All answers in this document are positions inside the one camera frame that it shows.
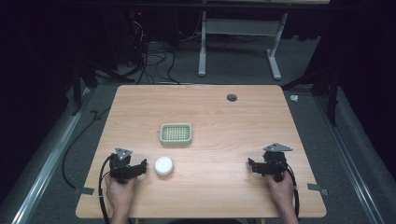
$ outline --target gray carpet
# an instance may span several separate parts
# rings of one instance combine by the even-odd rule
[[[180,83],[204,84],[276,84],[283,85],[301,76],[310,60],[318,41],[299,42],[295,39],[282,40],[276,54],[283,76],[281,81],[274,81],[265,60],[264,46],[270,47],[271,39],[260,38],[256,41],[231,41],[224,48],[212,48],[207,51],[206,77],[198,77],[197,46],[165,47],[162,44],[151,46],[151,49],[161,51],[172,50],[176,54],[175,65],[171,70],[173,79]],[[222,46],[221,41],[212,41],[210,46]],[[172,54],[166,54],[166,61],[155,65],[157,56],[150,56],[147,73],[142,76],[141,83],[171,82],[166,78],[166,71],[172,64]],[[111,106],[115,91],[120,83],[100,79],[100,85],[93,90],[92,98],[81,111],[81,119],[74,130],[71,141],[79,136],[82,130],[91,123],[92,110],[106,110]],[[299,135],[312,166],[318,183],[329,191],[322,196],[327,208],[327,216],[323,218],[304,218],[301,223],[371,223],[366,216],[361,201],[351,184],[346,172],[336,141],[326,118],[318,107],[318,98],[311,96],[308,87],[300,86],[291,91],[285,91],[285,97],[290,106]],[[298,94],[299,101],[290,100],[291,94]],[[337,123],[349,153],[356,160],[356,166],[361,172],[365,183],[374,195],[375,203],[380,210],[385,223],[396,223],[396,185],[394,179],[384,168],[375,150],[364,134],[359,121],[350,110],[343,93],[339,94],[337,106]],[[106,115],[97,120],[73,145],[67,160],[66,173],[70,181],[82,187],[91,166],[93,153],[99,142],[106,122]],[[56,128],[52,134],[59,132]],[[0,223],[10,223],[21,206],[24,195],[30,189],[42,164],[50,153],[50,140],[43,143],[31,160],[14,191],[8,196],[6,203],[0,209]],[[100,219],[79,219],[75,215],[78,196],[64,183],[60,165],[58,165],[49,185],[44,192],[29,223],[103,223]],[[267,223],[280,223],[278,218],[267,219]]]

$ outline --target green basket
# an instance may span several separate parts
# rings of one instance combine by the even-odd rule
[[[191,144],[189,123],[165,123],[161,126],[161,145],[164,147],[185,147]]]

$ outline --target wooden table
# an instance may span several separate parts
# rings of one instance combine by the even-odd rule
[[[230,93],[235,102],[227,100]],[[162,124],[180,122],[191,124],[192,143],[164,148]],[[95,193],[81,195],[76,213],[102,216],[100,168],[122,147],[133,151],[132,165],[148,159],[147,173],[135,183],[130,217],[278,217],[265,177],[248,165],[248,158],[263,161],[262,149],[273,143],[294,149],[285,155],[299,186],[300,217],[325,216],[320,193],[307,189],[316,180],[278,86],[121,86],[85,183]],[[174,161],[167,177],[153,168],[161,156]],[[106,207],[112,214],[107,200]]]

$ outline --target table top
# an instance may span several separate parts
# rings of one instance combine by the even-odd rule
[[[228,101],[228,94],[237,100]],[[191,144],[163,147],[164,123],[189,123]],[[273,143],[293,148],[285,156],[299,186],[300,217],[325,216],[320,193],[307,188],[316,180],[280,87],[121,86],[85,183],[95,192],[80,196],[76,214],[102,217],[98,176],[105,159],[122,147],[132,150],[131,165],[148,160],[147,173],[135,182],[130,217],[278,217],[266,178],[248,165],[248,158],[263,162],[263,148]],[[161,156],[175,165],[167,177],[154,170]],[[106,208],[112,214],[107,199]]]

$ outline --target hand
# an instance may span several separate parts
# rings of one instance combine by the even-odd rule
[[[266,175],[265,177],[267,177],[271,197],[276,204],[282,223],[298,223],[292,203],[294,192],[290,174],[285,171],[283,173],[283,180],[277,183],[272,175]]]
[[[134,197],[134,179],[129,179],[126,184],[120,184],[117,179],[107,175],[105,181],[107,198],[114,209],[111,223],[127,223],[129,209]]]

